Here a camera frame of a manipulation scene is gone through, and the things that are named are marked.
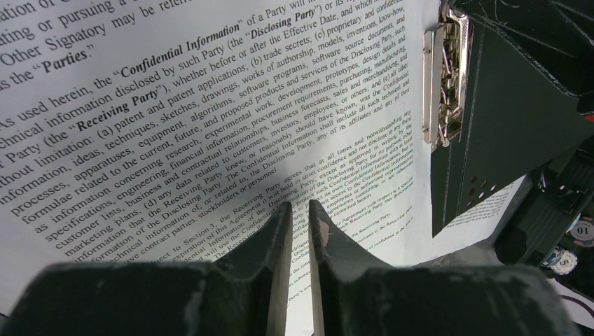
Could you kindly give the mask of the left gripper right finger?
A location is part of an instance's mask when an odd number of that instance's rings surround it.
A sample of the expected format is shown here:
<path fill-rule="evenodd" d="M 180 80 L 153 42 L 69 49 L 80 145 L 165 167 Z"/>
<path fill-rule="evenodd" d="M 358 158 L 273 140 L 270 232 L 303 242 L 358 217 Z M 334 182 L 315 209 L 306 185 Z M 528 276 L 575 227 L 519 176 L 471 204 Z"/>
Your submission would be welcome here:
<path fill-rule="evenodd" d="M 535 268 L 392 267 L 309 203 L 316 335 L 578 335 Z"/>

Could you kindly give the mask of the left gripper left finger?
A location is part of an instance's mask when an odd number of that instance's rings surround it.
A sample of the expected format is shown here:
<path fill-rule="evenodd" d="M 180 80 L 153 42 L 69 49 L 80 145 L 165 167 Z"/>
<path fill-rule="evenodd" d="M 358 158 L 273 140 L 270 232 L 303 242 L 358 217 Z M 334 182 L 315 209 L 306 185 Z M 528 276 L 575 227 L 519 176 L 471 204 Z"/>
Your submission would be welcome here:
<path fill-rule="evenodd" d="M 283 335 L 292 208 L 281 203 L 214 262 L 58 263 L 26 287 L 2 335 Z"/>

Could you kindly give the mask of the printed paper sheet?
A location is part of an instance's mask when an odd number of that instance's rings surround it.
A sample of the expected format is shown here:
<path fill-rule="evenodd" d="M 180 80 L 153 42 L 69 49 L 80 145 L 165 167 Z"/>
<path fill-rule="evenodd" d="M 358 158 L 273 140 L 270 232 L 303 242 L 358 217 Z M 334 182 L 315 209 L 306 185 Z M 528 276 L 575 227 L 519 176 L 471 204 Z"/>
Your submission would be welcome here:
<path fill-rule="evenodd" d="M 490 237 L 525 178 L 526 175 L 521 176 L 445 226 L 432 239 L 429 259 L 445 256 Z"/>
<path fill-rule="evenodd" d="M 58 262 L 216 260 L 308 204 L 391 265 L 431 233 L 422 35 L 438 1 L 2 1 L 1 313 Z"/>

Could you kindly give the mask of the metal folder clip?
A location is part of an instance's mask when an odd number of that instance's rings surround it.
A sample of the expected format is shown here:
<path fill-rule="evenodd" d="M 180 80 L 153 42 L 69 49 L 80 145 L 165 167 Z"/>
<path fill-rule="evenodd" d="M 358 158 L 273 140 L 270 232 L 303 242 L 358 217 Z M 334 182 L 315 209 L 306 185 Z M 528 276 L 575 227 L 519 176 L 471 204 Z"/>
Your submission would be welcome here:
<path fill-rule="evenodd" d="M 460 139 L 473 27 L 469 16 L 442 1 L 438 24 L 423 36 L 422 135 L 434 151 Z"/>

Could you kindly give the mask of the red folder black inside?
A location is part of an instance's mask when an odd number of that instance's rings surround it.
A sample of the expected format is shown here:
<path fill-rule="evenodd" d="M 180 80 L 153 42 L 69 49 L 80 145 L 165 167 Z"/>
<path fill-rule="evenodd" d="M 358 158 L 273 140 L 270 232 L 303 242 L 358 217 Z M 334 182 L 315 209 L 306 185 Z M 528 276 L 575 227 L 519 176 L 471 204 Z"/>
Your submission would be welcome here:
<path fill-rule="evenodd" d="M 462 132 L 431 156 L 432 233 L 593 134 L 592 1 L 448 1 L 473 41 Z"/>

